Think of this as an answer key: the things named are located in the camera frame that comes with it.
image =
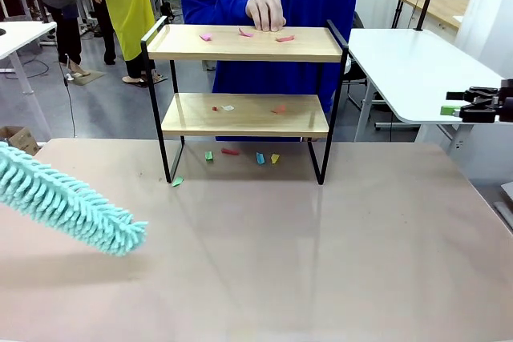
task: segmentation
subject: person in blue sweater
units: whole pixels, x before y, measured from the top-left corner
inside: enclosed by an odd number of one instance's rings
[[[255,26],[278,31],[286,26],[325,26],[331,19],[346,41],[356,0],[181,0],[187,24]],[[340,64],[324,65],[319,99],[332,106]],[[315,94],[315,63],[218,62],[213,92],[240,94]]]

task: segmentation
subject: blue sweater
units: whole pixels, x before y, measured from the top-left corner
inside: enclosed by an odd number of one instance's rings
[[[182,0],[190,24],[253,26],[245,13],[248,0]],[[325,26],[331,19],[349,40],[356,0],[281,0],[287,26]],[[318,65],[295,62],[219,62],[214,92],[241,94],[314,94]],[[332,105],[340,65],[325,64],[319,99]]]

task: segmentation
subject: black pants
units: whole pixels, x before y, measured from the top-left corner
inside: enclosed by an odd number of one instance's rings
[[[145,70],[143,53],[140,53],[132,60],[127,60],[125,63],[127,64],[128,76],[130,76],[131,78],[140,78],[141,77],[141,71]],[[150,60],[150,67],[152,70],[155,68],[155,62],[153,62],[152,60]]]
[[[93,0],[93,7],[95,8],[95,16],[98,20],[99,29],[102,31],[103,42],[105,43],[105,55],[103,60],[110,62],[115,59],[114,48],[114,27],[112,27],[111,16],[105,0],[97,3]]]
[[[63,11],[58,8],[45,5],[50,11],[52,19],[57,23],[57,51],[59,61],[67,63],[67,57],[73,62],[80,64],[80,53],[82,43],[80,42],[79,22],[77,19],[65,19]]]

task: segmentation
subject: bottom shelf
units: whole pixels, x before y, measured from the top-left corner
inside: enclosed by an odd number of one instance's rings
[[[223,106],[233,106],[225,111]],[[279,106],[285,111],[273,113]],[[176,94],[162,122],[166,135],[325,138],[328,123],[316,95]]]

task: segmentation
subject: yellow cloth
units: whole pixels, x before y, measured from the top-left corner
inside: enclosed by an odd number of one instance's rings
[[[150,0],[105,0],[125,60],[141,53],[141,38],[155,24]]]

